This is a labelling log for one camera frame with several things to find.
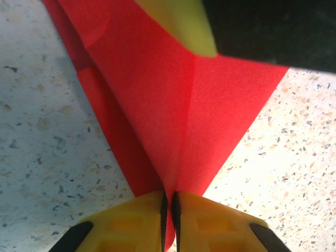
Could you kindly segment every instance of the yellow plastic object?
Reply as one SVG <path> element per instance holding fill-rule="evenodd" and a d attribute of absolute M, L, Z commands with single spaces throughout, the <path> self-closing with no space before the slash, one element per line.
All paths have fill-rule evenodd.
<path fill-rule="evenodd" d="M 163 196 L 153 192 L 82 219 L 93 228 L 76 252 L 160 252 Z"/>
<path fill-rule="evenodd" d="M 180 252 L 267 252 L 250 223 L 266 222 L 199 195 L 179 192 Z"/>
<path fill-rule="evenodd" d="M 215 40 L 202 0 L 135 2 L 189 51 L 200 56 L 216 56 Z"/>

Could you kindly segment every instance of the folded red sheet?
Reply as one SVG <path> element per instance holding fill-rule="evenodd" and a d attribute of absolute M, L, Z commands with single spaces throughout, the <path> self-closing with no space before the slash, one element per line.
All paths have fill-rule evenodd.
<path fill-rule="evenodd" d="M 288 70 L 195 56 L 133 0 L 44 3 L 135 196 L 202 195 Z"/>

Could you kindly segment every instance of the white speckled surface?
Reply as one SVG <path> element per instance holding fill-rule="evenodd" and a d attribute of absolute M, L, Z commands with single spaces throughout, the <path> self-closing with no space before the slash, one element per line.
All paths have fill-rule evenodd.
<path fill-rule="evenodd" d="M 41 1 L 0 11 L 0 251 L 47 251 L 133 195 Z M 205 196 L 335 252 L 336 76 L 289 70 Z"/>

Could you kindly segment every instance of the terrazzo floor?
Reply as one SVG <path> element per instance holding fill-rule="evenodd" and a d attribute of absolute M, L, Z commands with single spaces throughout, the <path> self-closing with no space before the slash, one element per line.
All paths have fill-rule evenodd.
<path fill-rule="evenodd" d="M 42 2 L 0 10 L 0 251 L 47 251 L 133 195 Z M 290 69 L 204 196 L 335 252 L 336 75 Z"/>

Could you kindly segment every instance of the black rubber pad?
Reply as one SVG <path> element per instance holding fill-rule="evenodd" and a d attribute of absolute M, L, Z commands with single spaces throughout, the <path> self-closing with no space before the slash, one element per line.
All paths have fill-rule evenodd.
<path fill-rule="evenodd" d="M 162 198 L 160 216 L 161 216 L 161 252 L 165 251 L 166 245 L 166 228 L 167 228 L 167 214 L 168 214 L 168 201 L 167 196 L 164 194 Z"/>
<path fill-rule="evenodd" d="M 225 56 L 336 72 L 336 1 L 203 0 Z"/>
<path fill-rule="evenodd" d="M 268 252 L 290 252 L 271 229 L 255 223 L 250 224 L 250 227 Z"/>
<path fill-rule="evenodd" d="M 176 232 L 176 252 L 180 252 L 180 242 L 181 242 L 181 206 L 180 206 L 180 199 L 178 198 L 178 192 L 173 194 L 173 201 L 172 201 L 172 219 L 173 224 Z"/>
<path fill-rule="evenodd" d="M 75 252 L 92 228 L 92 222 L 83 222 L 71 227 L 49 252 Z"/>

